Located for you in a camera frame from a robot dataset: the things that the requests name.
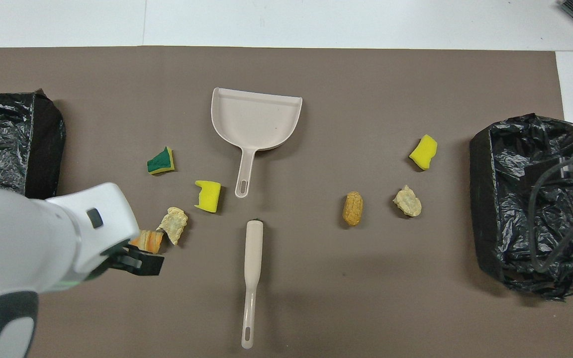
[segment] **trash bag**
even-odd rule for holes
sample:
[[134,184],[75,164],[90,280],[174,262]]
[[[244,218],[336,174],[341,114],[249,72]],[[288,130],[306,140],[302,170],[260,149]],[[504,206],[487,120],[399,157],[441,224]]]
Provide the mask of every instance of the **trash bag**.
[[[470,142],[470,196],[480,269],[507,288],[562,301],[573,295],[573,239],[545,272],[536,272],[528,244],[526,166],[573,157],[573,123],[534,113],[490,125]],[[538,193],[535,238],[539,260],[573,227],[573,189]]]
[[0,188],[56,195],[65,139],[61,112],[42,90],[0,93]]

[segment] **white dustpan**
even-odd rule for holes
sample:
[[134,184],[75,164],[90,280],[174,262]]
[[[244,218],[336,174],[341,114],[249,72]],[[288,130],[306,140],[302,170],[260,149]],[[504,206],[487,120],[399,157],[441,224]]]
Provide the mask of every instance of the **white dustpan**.
[[215,88],[211,122],[224,140],[242,150],[236,197],[249,193],[253,157],[284,143],[297,125],[302,97]]

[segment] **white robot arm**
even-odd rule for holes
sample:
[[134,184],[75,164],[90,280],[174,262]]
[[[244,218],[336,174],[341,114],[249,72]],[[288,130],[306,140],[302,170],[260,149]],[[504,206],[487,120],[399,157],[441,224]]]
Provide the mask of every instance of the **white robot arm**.
[[26,356],[39,293],[65,290],[107,268],[159,274],[162,256],[128,245],[138,233],[113,183],[45,201],[0,189],[0,357]]

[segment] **dustpan handle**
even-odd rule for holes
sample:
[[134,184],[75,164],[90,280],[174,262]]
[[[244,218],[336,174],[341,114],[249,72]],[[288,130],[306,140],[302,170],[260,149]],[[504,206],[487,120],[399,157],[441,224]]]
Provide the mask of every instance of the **dustpan handle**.
[[243,149],[243,156],[240,159],[240,170],[236,181],[236,197],[246,197],[249,193],[254,156],[255,150]]

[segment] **white floor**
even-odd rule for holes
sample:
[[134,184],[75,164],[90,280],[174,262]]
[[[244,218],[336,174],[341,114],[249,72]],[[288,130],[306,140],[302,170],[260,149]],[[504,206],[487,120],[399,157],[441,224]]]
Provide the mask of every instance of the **white floor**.
[[556,0],[0,1],[0,47],[552,50],[573,122],[573,19]]

